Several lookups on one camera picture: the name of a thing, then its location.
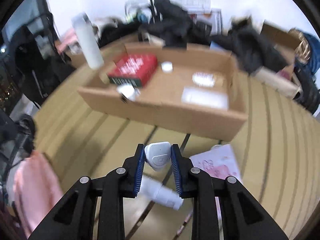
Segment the open cardboard box right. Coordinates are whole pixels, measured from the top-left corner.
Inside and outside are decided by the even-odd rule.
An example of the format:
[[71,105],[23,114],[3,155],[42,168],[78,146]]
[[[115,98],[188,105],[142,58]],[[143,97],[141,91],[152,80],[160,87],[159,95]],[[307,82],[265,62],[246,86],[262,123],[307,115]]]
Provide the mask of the open cardboard box right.
[[256,70],[253,76],[286,98],[299,98],[303,91],[294,73],[294,66],[301,40],[292,32],[267,21],[263,23],[260,35],[272,47],[265,55],[263,66]]

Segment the white charger plug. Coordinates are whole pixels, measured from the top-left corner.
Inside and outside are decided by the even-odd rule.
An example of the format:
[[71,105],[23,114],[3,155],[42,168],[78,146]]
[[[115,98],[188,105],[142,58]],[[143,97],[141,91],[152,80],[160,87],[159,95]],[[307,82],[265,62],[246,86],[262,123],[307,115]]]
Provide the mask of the white charger plug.
[[171,144],[168,141],[154,142],[144,147],[145,161],[154,171],[163,169],[171,158]]

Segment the white sticker in tray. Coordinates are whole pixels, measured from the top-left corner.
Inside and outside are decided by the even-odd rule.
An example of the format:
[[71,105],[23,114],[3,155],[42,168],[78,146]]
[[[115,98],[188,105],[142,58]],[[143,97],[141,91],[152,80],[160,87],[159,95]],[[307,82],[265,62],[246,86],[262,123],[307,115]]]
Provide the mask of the white sticker in tray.
[[214,87],[215,85],[214,74],[196,72],[192,76],[192,81],[200,87]]

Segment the white round jar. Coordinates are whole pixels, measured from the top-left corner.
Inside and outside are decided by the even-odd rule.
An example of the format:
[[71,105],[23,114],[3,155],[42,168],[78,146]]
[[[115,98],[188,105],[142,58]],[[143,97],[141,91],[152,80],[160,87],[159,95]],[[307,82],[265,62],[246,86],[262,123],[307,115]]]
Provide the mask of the white round jar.
[[173,71],[173,64],[169,61],[162,62],[161,69],[164,73],[171,73]]

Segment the black jacket pile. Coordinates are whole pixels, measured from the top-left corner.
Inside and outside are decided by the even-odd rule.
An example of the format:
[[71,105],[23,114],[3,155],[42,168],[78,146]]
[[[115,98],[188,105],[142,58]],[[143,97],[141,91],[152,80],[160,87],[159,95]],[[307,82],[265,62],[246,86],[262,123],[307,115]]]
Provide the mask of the black jacket pile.
[[157,22],[140,22],[137,17],[130,23],[120,23],[117,27],[106,25],[98,40],[100,48],[124,37],[139,32],[148,33],[162,39],[167,47],[185,48],[188,43],[208,46],[210,40],[204,29],[197,26],[187,11],[170,0],[155,0],[155,7],[162,19]]

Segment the black stroller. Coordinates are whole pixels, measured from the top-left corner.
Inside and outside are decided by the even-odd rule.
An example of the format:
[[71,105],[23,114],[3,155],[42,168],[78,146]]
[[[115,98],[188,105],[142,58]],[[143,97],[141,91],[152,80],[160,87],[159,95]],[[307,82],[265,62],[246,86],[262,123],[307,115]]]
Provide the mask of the black stroller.
[[52,13],[40,14],[14,32],[3,60],[18,89],[39,106],[75,71],[54,39]]

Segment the translucent white plastic box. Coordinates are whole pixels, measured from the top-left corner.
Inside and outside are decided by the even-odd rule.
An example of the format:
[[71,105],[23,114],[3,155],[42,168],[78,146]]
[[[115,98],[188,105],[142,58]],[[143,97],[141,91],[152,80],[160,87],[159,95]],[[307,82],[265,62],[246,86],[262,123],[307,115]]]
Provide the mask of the translucent white plastic box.
[[184,87],[181,96],[183,103],[210,107],[216,109],[229,109],[228,95],[214,90],[207,90],[196,87]]

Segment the pink jacket on lap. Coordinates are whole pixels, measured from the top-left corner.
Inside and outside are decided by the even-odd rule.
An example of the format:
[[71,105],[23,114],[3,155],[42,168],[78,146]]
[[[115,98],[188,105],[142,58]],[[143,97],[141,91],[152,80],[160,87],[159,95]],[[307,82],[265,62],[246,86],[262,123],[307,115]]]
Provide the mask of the pink jacket on lap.
[[13,191],[26,237],[63,196],[56,173],[44,154],[36,150],[20,163],[14,176]]

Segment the pink floral packet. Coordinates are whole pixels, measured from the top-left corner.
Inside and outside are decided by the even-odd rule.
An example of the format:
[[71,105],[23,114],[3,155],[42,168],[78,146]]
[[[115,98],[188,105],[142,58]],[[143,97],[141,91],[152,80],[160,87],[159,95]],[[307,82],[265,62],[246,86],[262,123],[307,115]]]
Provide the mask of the pink floral packet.
[[231,144],[215,145],[209,151],[192,155],[189,158],[194,167],[207,172],[211,177],[226,179],[234,176],[242,183],[237,159]]

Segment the wall power socket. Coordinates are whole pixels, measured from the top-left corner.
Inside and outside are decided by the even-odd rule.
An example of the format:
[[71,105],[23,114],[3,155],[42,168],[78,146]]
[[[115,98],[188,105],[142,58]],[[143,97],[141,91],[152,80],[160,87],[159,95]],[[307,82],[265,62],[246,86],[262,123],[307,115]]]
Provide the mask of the wall power socket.
[[210,0],[174,0],[174,2],[188,10],[209,10],[211,8]]

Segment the wicker basket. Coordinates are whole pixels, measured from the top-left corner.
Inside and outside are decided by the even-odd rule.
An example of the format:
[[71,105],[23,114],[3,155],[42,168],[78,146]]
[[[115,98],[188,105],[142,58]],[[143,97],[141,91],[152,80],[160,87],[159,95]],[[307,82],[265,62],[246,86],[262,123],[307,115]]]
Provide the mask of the wicker basket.
[[289,30],[289,34],[299,39],[299,45],[295,49],[295,54],[302,64],[307,64],[311,57],[311,48],[304,33],[296,28],[292,28]]

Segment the blue cloth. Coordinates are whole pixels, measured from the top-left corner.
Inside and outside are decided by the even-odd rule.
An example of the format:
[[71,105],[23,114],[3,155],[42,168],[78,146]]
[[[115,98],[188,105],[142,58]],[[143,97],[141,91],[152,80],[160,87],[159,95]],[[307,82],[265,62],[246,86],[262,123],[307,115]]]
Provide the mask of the blue cloth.
[[307,61],[307,68],[312,76],[315,76],[319,70],[319,53],[320,53],[320,42],[319,39],[311,34],[303,33],[304,38],[308,42],[310,48],[310,55]]

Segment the printed product box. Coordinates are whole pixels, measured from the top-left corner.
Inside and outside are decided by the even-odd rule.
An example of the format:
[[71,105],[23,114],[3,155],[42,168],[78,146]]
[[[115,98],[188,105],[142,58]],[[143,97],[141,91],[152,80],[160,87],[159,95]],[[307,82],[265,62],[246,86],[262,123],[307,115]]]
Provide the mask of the printed product box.
[[200,10],[189,13],[193,22],[208,36],[222,34],[221,9]]

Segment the black garment on box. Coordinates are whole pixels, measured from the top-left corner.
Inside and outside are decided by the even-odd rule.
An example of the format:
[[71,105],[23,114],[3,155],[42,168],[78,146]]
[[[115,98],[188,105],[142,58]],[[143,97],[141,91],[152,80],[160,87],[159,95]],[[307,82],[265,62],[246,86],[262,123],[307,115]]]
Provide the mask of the black garment on box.
[[256,31],[250,18],[233,22],[227,35],[212,35],[209,40],[232,51],[249,75],[261,67],[278,72],[289,65],[274,45]]

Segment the white metal frame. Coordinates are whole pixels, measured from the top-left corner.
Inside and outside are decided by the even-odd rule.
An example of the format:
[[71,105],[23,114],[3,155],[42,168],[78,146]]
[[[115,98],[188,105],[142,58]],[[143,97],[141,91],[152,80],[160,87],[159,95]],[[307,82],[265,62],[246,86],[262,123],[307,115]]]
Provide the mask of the white metal frame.
[[147,0],[129,0],[125,2],[125,18],[127,23],[138,21],[149,23],[151,20],[151,5]]

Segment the flat cardboard tray box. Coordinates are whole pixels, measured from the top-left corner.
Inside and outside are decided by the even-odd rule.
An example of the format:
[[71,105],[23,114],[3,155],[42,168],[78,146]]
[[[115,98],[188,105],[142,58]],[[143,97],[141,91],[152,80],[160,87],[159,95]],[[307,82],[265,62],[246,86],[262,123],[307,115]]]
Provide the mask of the flat cardboard tray box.
[[[157,67],[148,83],[140,88],[134,101],[123,102],[106,74],[128,54],[154,54],[158,63],[173,64],[171,73]],[[127,118],[200,137],[232,140],[247,121],[248,115],[238,83],[236,58],[229,52],[214,51],[190,44],[186,48],[162,48],[146,42],[125,44],[125,50],[112,54],[105,66],[95,72],[78,93],[95,111]],[[214,87],[193,83],[196,72],[214,74]],[[228,95],[229,109],[216,109],[183,103],[184,87],[214,90]]]

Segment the red tea box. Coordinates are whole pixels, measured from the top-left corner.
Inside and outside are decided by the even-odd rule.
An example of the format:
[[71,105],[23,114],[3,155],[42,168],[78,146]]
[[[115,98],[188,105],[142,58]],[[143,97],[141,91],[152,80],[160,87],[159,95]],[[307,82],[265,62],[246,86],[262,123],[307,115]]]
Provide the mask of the red tea box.
[[157,66],[158,61],[154,54],[128,54],[115,63],[107,76],[112,84],[129,84],[141,88],[151,79]]

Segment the white tube bottle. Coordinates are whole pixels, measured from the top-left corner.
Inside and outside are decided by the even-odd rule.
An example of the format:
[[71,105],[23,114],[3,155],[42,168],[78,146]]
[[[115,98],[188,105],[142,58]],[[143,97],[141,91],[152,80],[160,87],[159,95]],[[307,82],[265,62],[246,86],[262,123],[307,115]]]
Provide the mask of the white tube bottle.
[[154,180],[146,175],[142,176],[139,194],[149,198],[149,200],[174,210],[179,210],[183,204],[183,199],[179,194],[163,185],[160,181]]

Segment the cardboard box with clothes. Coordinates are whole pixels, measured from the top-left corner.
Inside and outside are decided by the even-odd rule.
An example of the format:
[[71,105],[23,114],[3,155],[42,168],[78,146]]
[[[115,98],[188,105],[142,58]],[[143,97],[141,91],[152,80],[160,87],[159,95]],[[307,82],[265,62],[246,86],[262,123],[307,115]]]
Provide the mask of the cardboard box with clothes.
[[[104,61],[107,62],[112,57],[112,54],[119,54],[124,51],[125,44],[131,42],[138,42],[138,33],[126,35],[102,47],[100,49],[100,53]],[[66,51],[66,55],[71,59],[71,65],[75,68],[80,68],[82,65],[87,63],[83,53],[72,54],[70,51]]]

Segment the white jar lid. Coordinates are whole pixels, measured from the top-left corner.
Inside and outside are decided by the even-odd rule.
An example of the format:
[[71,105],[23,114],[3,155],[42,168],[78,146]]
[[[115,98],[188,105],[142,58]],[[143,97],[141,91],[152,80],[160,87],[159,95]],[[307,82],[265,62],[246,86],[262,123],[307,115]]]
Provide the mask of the white jar lid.
[[134,102],[140,96],[140,90],[128,83],[118,86],[117,92],[123,102]]

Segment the white thermos bottle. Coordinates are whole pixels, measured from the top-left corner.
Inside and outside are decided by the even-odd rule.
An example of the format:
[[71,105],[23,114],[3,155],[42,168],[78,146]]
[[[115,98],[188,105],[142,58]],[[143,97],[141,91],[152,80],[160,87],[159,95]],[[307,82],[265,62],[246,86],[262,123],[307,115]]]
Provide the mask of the white thermos bottle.
[[72,18],[72,26],[88,66],[93,70],[102,67],[104,59],[88,16],[84,12],[74,16]]

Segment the pink bag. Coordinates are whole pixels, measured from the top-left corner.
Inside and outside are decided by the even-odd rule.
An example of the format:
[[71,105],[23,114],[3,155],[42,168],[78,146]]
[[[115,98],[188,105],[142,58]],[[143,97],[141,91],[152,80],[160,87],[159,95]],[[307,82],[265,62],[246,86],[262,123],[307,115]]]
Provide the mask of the pink bag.
[[75,44],[78,42],[78,37],[74,28],[68,29],[65,34],[60,38],[60,42],[56,44],[56,49],[59,54],[64,52],[66,48],[70,45]]

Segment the black backpack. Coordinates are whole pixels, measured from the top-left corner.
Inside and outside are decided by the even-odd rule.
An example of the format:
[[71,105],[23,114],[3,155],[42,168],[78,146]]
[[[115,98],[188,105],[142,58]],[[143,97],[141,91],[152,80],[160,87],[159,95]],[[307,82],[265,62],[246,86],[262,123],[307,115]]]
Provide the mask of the black backpack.
[[314,114],[319,107],[319,90],[308,67],[295,59],[294,74],[301,84],[302,92],[299,96],[295,96],[294,100],[302,105],[311,114]]

